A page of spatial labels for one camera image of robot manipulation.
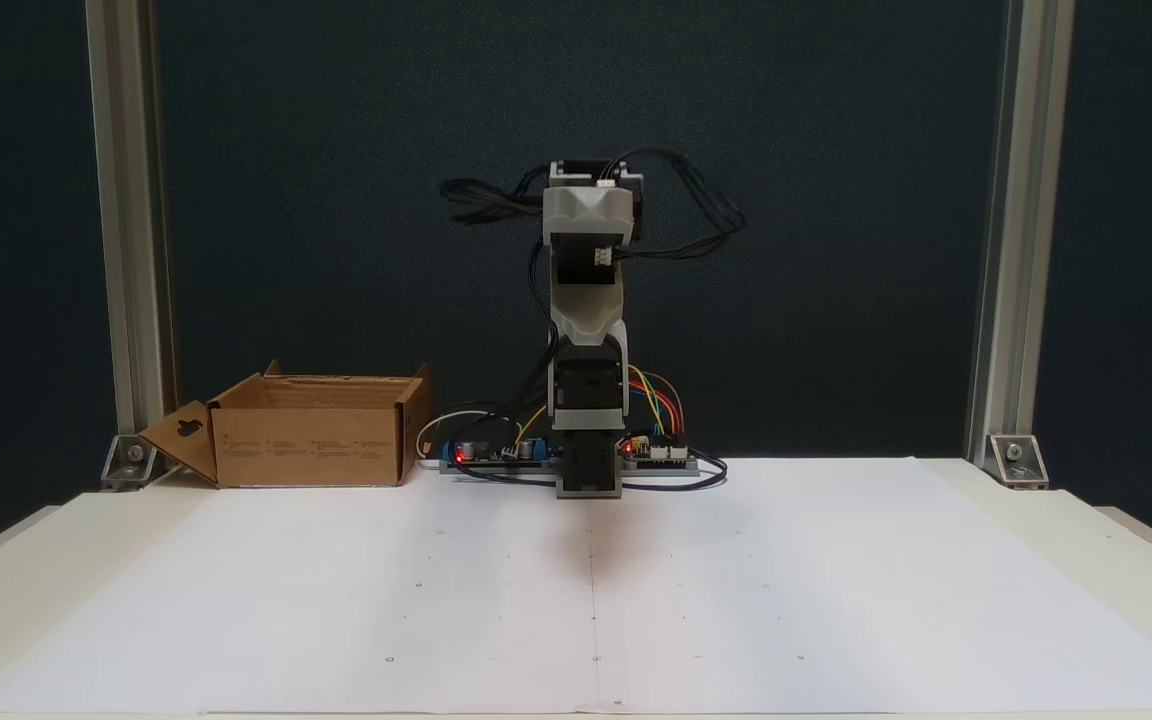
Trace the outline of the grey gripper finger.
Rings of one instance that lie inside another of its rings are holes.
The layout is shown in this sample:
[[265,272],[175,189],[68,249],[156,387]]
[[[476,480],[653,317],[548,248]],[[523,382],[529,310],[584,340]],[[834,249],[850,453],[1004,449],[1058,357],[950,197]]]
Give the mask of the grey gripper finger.
[[626,319],[626,287],[622,285],[590,285],[586,346],[602,346],[613,341],[617,353],[628,351]]
[[575,346],[590,346],[585,328],[586,310],[591,309],[590,285],[550,286],[550,320],[556,325],[558,336]]

